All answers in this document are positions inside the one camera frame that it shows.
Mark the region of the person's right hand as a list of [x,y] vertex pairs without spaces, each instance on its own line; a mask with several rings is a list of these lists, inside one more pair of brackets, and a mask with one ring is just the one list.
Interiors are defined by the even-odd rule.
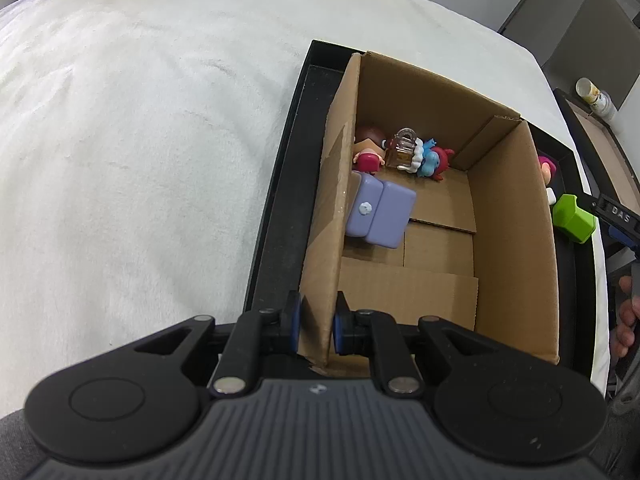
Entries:
[[639,296],[632,291],[634,280],[630,275],[625,275],[618,282],[620,290],[627,295],[617,313],[617,325],[611,333],[611,352],[615,362],[624,358],[636,340],[634,326],[639,321],[640,304]]

